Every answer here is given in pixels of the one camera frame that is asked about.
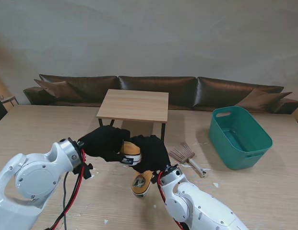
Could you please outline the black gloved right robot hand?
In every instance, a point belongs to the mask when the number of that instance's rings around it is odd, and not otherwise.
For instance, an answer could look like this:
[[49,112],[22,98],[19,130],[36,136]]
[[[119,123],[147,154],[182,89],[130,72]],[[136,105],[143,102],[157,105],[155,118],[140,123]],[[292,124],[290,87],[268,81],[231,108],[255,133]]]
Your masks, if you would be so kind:
[[164,142],[156,135],[134,136],[130,142],[140,148],[142,156],[141,162],[132,167],[135,171],[164,171],[171,166]]

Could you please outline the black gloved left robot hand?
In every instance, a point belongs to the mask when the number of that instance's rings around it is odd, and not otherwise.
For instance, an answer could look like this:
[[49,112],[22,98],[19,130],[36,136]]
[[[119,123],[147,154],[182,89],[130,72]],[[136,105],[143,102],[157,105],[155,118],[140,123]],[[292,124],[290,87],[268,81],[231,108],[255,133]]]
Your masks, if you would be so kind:
[[101,157],[106,162],[123,162],[125,158],[119,153],[124,141],[130,139],[130,131],[110,125],[101,126],[81,137],[85,153],[91,157]]

